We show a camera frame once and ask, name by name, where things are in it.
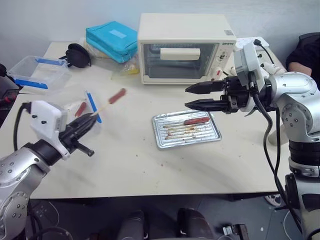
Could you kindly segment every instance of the power cord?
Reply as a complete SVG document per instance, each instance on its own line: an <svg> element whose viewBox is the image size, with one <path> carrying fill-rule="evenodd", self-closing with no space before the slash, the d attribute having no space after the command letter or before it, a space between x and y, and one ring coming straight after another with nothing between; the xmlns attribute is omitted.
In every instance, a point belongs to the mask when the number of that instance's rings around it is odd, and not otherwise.
<svg viewBox="0 0 320 240"><path fill-rule="evenodd" d="M61 227L57 227L57 226L45 228L45 229L39 231L38 233L36 233L35 235L33 235L32 237L30 237L29 240L37 240L38 237L43 236L46 233L57 233L57 234L65 236L68 240L73 240L73 237L70 234L70 232L68 232L67 230L65 230Z"/></svg>
<svg viewBox="0 0 320 240"><path fill-rule="evenodd" d="M16 114L15 123L13 127L13 148L14 151L18 150L18 143L17 143L17 135L18 135L18 126L21 118L21 114L23 110L26 110L29 114L31 113L31 102L24 102L20 106L18 113Z"/></svg>
<svg viewBox="0 0 320 240"><path fill-rule="evenodd" d="M34 214L34 211L32 209L32 206L31 206L31 203L29 202L28 205L27 205L27 214L29 215L30 217L30 221L31 221L31 228L32 228L32 233L33 235L35 235L37 233L37 228L36 228L36 223L38 225L38 228L39 228L39 231L41 231L43 229L42 227L42 224L41 224L41 221L40 219L38 218L38 216L36 216Z"/></svg>
<svg viewBox="0 0 320 240"><path fill-rule="evenodd" d="M275 185L283 199L283 201L285 202L285 204L287 205L293 219L294 219L294 222L297 226L297 228L299 229L299 231L302 233L302 229L301 229L301 226L300 226L300 219L299 217L297 216L296 212L294 211L294 209L288 204L288 201L287 201L287 198L286 198L286 194L285 194L285 190L277 176L277 172L278 172L278 168L279 168L279 163L280 163L280 114L278 112L278 120L276 121L277 123L277 169L275 171L274 169L274 166L270 160L270 156L269 156L269 153L268 153L268 148L267 148L267 138L268 138L268 135L271 131L271 128L272 128L272 125L273 125L273 121L271 119L271 117L269 116L269 114L267 113L265 107L263 106L263 104L261 103L260 99L259 99L259 96L258 96L258 93L259 93L259 90L258 90L258 87L257 87L257 84L256 84L256 79L255 79L255 74L251 71L248 73L248 81L249 81L249 88L250 88L250 95L252 96L253 100L254 100L254 103L256 105L256 107L259 109L259 111L262 113L262 115L265 117L265 119L267 120L268 122L268 126L267 126L267 129L265 130L265 133L264 133L264 136L263 136L263 150L264 150L264 154L266 156L266 159L267 159L267 162L273 172L273 175L274 175L274 181L275 181Z"/></svg>
<svg viewBox="0 0 320 240"><path fill-rule="evenodd" d="M267 49L266 49L264 46L262 46L260 40L255 39L255 40L253 41L253 44L256 45L256 46L261 47L261 48L266 52L266 54L268 55L268 57L270 58L271 63L272 63L272 64L275 64L275 62L272 60L272 58L271 58L269 52L267 51Z"/></svg>

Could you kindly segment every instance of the white wall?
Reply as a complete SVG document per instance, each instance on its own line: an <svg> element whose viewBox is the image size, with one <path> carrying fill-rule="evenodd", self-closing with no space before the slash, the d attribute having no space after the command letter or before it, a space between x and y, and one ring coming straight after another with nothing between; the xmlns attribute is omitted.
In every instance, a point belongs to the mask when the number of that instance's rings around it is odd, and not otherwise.
<svg viewBox="0 0 320 240"><path fill-rule="evenodd" d="M10 69L113 20L137 30L140 13L225 14L237 37L264 37L282 62L299 35L320 32L320 0L0 0L0 63Z"/></svg>

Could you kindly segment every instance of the clear plastic box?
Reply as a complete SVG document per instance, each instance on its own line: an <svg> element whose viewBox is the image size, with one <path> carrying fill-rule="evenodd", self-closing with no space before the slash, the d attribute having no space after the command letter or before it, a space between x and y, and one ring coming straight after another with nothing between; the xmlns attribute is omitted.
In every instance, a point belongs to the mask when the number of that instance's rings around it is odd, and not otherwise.
<svg viewBox="0 0 320 240"><path fill-rule="evenodd" d="M67 61L41 56L26 56L8 71L21 86L50 89L55 81L68 72Z"/></svg>

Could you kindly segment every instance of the white table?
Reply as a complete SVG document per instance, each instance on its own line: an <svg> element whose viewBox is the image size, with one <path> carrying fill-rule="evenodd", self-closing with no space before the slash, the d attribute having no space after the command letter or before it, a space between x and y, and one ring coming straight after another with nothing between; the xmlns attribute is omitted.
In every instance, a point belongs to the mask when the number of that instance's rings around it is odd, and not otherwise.
<svg viewBox="0 0 320 240"><path fill-rule="evenodd" d="M68 43L52 43L45 57L63 56L67 47ZM184 103L199 98L219 99L221 93L195 95L186 93L186 86L181 85L142 85L139 77L111 79L112 72L101 66L101 62L84 69L73 67L70 72L72 78L66 85L81 84L100 102L106 101L120 88L126 88L127 95L102 112L103 123L96 124L80 140L93 149L95 154L88 157L76 150L69 160L60 160L42 180L32 198L225 194L277 190L262 146L267 123L258 112L249 117L244 117L245 113L242 112L230 115L215 112L221 141L159 150L152 126L153 116L187 110ZM21 103L40 99L48 100L48 97L40 94L18 96L0 129L2 156L13 151L13 127ZM19 147L37 141L30 128L30 120L28 114L22 114L18 130ZM268 149L275 164L276 147L268 144ZM281 151L278 174L284 184L284 176L290 172L288 144L283 145Z"/></svg>

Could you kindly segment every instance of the floor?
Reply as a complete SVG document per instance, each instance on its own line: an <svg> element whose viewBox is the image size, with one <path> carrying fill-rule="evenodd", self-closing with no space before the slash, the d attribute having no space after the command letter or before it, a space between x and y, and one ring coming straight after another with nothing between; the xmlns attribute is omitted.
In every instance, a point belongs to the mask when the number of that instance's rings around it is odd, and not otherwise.
<svg viewBox="0 0 320 240"><path fill-rule="evenodd" d="M74 240L84 240L91 233L103 229L115 235L131 211L141 209L150 219L150 239L174 237L175 219L179 208L193 208L202 213L212 227L214 239L222 235L222 226L245 224L250 240L286 240L283 220L287 210L275 211L263 197L230 201L226 195L167 195L85 199L85 202L57 200L32 200L35 214L43 227L58 226L68 230ZM301 240L295 223L289 214L285 228L292 240ZM27 223L27 236L31 235ZM240 238L231 235L233 240ZM44 240L64 239L48 233Z"/></svg>

